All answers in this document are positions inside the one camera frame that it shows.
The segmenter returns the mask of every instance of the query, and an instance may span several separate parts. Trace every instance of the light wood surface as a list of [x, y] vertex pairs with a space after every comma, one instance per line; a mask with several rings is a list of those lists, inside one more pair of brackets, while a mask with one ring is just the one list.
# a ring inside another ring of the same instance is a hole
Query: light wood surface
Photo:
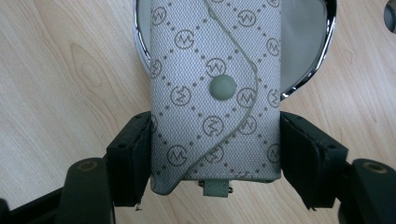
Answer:
[[[282, 102], [350, 149], [396, 167], [396, 35], [387, 0], [339, 1], [329, 55]], [[135, 51], [131, 0], [0, 0], [0, 198], [11, 208], [64, 183], [74, 162], [102, 157], [131, 118], [150, 110], [149, 76]], [[169, 196], [149, 188], [143, 211], [119, 223], [337, 223], [334, 209], [307, 211], [282, 178], [234, 182], [229, 199], [191, 182]]]

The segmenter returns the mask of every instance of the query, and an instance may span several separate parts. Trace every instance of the wood grain surface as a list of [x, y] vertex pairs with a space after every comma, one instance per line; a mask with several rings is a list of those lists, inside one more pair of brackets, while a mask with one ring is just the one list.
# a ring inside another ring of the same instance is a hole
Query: wood grain surface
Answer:
[[[0, 198], [16, 208], [61, 187], [74, 162], [102, 157], [126, 122], [150, 110], [149, 76], [134, 46], [132, 0], [0, 0]], [[282, 102], [350, 149], [396, 167], [396, 35], [387, 0], [339, 1], [318, 73]], [[119, 223], [337, 223], [307, 211], [285, 178], [234, 182], [229, 199], [183, 182], [147, 189], [143, 211]]]

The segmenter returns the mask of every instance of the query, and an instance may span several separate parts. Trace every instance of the silver trim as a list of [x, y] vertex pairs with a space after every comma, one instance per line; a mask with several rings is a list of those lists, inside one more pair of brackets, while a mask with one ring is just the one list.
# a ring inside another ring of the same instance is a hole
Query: silver trim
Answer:
[[[284, 100], [288, 98], [290, 95], [292, 95], [295, 91], [300, 89], [306, 82], [311, 79], [314, 74], [319, 70], [320, 66], [322, 65], [323, 61], [326, 59], [327, 52], [329, 50], [329, 46], [332, 43], [332, 35], [334, 32], [335, 28], [335, 21], [336, 21], [336, 12], [337, 12], [337, 0], [323, 0], [326, 9], [327, 9], [327, 27], [326, 27], [326, 35], [324, 38], [324, 47], [322, 52], [320, 53], [317, 62], [313, 64], [311, 71], [307, 72], [302, 78], [300, 78], [294, 85], [286, 89], [281, 93], [281, 100]], [[147, 72], [149, 73], [149, 62], [150, 62], [150, 57], [149, 57], [149, 52], [146, 49], [146, 46], [144, 44], [142, 34], [141, 34], [141, 29], [139, 27], [139, 17], [137, 16], [137, 10], [139, 9], [139, 0], [135, 0], [134, 4], [134, 41], [136, 43], [136, 49], [140, 58], [140, 61], [145, 64], [145, 68], [148, 70]]]
[[318, 57], [318, 61], [314, 64], [311, 71], [305, 74], [299, 81], [296, 82], [292, 87], [288, 88], [286, 91], [282, 92], [281, 100], [288, 98], [295, 91], [300, 89], [306, 82], [311, 79], [314, 74], [319, 70], [321, 64], [326, 59], [327, 52], [329, 50], [329, 46], [332, 43], [332, 34], [335, 29], [335, 21], [336, 21], [336, 13], [337, 13], [337, 0], [324, 0], [327, 9], [327, 28], [326, 28], [326, 36], [324, 41], [323, 51]]

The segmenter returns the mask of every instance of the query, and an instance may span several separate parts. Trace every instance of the dotted pattern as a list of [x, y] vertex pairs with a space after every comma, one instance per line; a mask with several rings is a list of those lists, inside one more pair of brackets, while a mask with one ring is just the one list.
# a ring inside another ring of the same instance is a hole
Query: dotted pattern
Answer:
[[[153, 191], [181, 179], [280, 178], [279, 1], [151, 5]], [[220, 75], [237, 84], [230, 100], [209, 93]]]

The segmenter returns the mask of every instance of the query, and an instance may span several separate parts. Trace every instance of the black plastic arm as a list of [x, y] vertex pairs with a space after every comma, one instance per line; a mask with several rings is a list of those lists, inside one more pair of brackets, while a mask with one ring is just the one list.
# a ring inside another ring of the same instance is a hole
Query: black plastic arm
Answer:
[[116, 206], [141, 203], [151, 174], [151, 113], [134, 116], [107, 147], [105, 156]]
[[0, 200], [0, 223], [115, 223], [106, 162], [98, 158], [76, 162], [63, 188], [13, 211]]
[[306, 119], [282, 112], [283, 174], [309, 208], [332, 207], [347, 149]]
[[337, 198], [340, 223], [396, 223], [396, 171], [359, 159], [346, 166]]

